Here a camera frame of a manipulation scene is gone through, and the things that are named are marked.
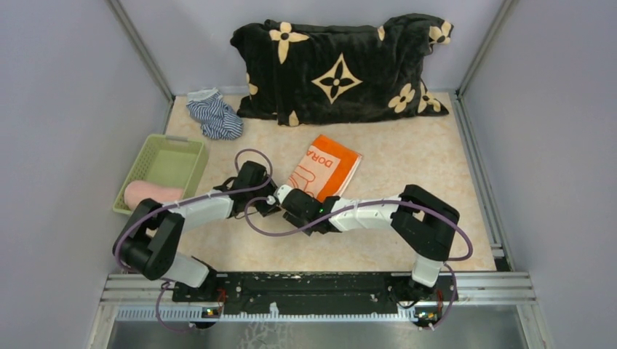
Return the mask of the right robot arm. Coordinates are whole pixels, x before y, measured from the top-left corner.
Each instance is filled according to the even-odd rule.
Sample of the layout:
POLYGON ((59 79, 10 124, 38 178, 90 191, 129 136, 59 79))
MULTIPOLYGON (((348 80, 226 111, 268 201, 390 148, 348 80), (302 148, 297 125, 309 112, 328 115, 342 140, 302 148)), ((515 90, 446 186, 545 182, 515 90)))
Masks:
POLYGON ((453 244, 460 214, 418 185, 406 185, 398 196, 351 200, 328 196, 318 201, 298 188, 283 185, 275 198, 284 218, 304 233, 343 233, 377 229, 397 233, 416 253, 408 285, 399 295, 427 300, 438 290, 438 276, 453 244))

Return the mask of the orange white towel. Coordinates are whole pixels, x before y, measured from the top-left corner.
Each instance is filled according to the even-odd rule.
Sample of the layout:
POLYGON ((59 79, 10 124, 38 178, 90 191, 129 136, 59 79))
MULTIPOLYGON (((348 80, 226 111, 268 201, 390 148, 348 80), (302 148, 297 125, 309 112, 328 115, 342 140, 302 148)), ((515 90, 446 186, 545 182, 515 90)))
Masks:
POLYGON ((287 185, 318 201, 339 196, 348 187, 361 160, 360 153, 320 135, 292 171, 287 185))

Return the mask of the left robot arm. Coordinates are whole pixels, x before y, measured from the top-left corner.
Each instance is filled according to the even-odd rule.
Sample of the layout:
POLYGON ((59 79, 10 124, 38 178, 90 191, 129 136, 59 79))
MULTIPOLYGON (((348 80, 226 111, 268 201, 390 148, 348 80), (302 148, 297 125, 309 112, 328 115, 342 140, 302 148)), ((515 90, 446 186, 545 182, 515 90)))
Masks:
POLYGON ((216 270, 207 263, 181 254, 180 238, 186 231, 238 216, 247 207, 266 217, 278 211, 277 185, 263 165, 246 161, 236 176, 211 191, 180 201, 143 199, 130 215, 112 252, 126 270, 150 281, 187 286, 201 301, 220 291, 216 270))

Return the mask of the pink towel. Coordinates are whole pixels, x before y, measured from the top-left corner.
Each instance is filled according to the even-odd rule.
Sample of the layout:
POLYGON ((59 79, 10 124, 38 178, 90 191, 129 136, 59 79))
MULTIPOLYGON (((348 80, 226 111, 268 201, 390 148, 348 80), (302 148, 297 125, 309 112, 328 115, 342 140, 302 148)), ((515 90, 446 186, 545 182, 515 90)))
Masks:
POLYGON ((157 185, 145 180, 132 181, 124 190, 124 203, 129 210, 134 210, 138 204, 151 198, 157 202, 178 201, 183 197, 183 189, 157 185))

